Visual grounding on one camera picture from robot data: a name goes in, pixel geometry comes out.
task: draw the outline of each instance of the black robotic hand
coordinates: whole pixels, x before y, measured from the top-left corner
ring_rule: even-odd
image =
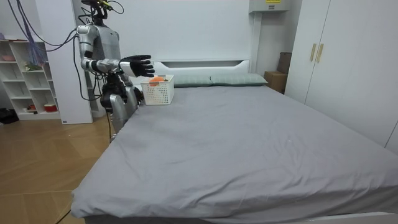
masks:
[[[132,77],[153,77],[155,70],[150,64],[150,55],[135,55],[125,57],[119,62],[119,68]]]

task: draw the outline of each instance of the white basket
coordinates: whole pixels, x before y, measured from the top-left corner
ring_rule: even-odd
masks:
[[[167,82],[150,82],[150,79],[141,82],[146,105],[169,105],[174,97],[174,75],[158,75],[167,79]]]

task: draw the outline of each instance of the gray pillow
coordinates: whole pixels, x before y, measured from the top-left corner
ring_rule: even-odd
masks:
[[[174,87],[211,86],[209,75],[174,75]]]
[[[210,80],[213,85],[219,86],[261,86],[267,83],[262,76],[255,73],[211,75]]]

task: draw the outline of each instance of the wardrobe door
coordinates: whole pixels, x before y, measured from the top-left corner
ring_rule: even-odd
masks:
[[[382,146],[398,120],[398,1],[332,0],[306,105]]]
[[[305,102],[330,0],[303,0],[285,95]]]

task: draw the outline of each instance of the robot leg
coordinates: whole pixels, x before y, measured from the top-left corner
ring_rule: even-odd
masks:
[[[126,107],[127,117],[130,118],[138,108],[136,94],[134,93],[134,86],[126,86],[127,102]]]
[[[110,94],[109,101],[112,106],[112,113],[110,118],[114,131],[117,134],[123,128],[124,124],[126,124],[129,116],[127,115],[124,102],[119,95]]]

